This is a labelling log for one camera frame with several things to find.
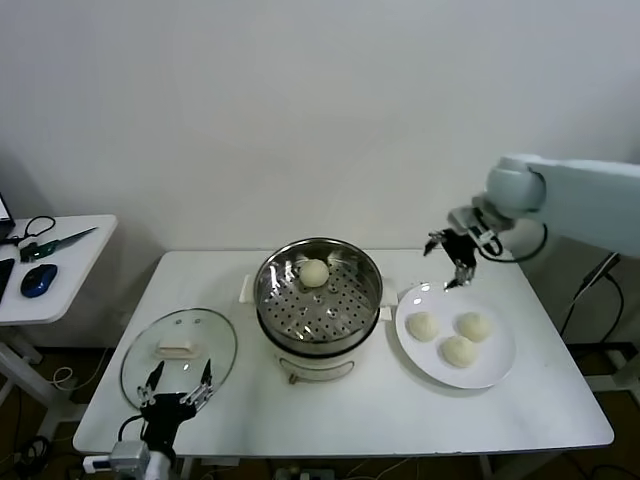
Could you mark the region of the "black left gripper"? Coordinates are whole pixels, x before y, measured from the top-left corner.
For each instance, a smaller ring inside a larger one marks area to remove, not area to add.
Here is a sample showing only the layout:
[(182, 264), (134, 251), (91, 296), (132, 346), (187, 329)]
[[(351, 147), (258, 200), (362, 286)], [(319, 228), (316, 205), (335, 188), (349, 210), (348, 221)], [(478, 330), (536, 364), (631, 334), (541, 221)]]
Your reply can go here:
[(180, 393), (154, 396), (163, 369), (164, 361), (160, 361), (145, 384), (137, 387), (140, 412), (147, 422), (142, 439), (150, 450), (171, 450), (180, 425), (193, 418), (193, 407), (200, 410), (214, 393), (211, 360), (204, 366), (200, 384), (184, 397)]

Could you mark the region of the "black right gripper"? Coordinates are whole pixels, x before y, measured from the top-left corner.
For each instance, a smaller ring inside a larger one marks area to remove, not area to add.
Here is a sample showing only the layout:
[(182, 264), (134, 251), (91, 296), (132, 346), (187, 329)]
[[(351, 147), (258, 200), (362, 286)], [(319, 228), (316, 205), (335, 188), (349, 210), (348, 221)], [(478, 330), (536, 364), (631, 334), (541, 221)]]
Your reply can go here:
[(429, 255), (436, 248), (445, 250), (455, 265), (454, 277), (445, 284), (445, 290), (464, 287), (474, 278), (476, 244), (468, 235), (458, 235), (454, 230), (437, 230), (428, 234), (423, 255)]

